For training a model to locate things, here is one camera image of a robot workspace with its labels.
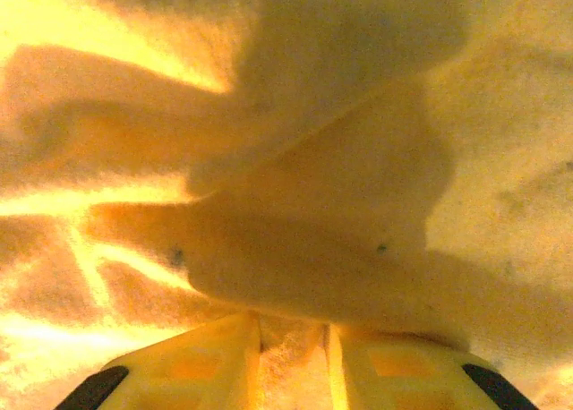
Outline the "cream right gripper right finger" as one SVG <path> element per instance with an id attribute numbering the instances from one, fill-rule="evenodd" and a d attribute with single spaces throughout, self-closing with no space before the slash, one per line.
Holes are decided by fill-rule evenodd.
<path id="1" fill-rule="evenodd" d="M 335 409 L 536 409 L 485 360 L 412 335 L 330 327 Z"/>

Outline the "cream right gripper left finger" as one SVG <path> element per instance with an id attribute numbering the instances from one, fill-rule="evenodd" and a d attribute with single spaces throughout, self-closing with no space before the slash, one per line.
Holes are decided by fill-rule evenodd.
<path id="1" fill-rule="evenodd" d="M 254 409 L 259 319 L 235 314 L 124 354 L 86 378 L 60 409 Z"/>

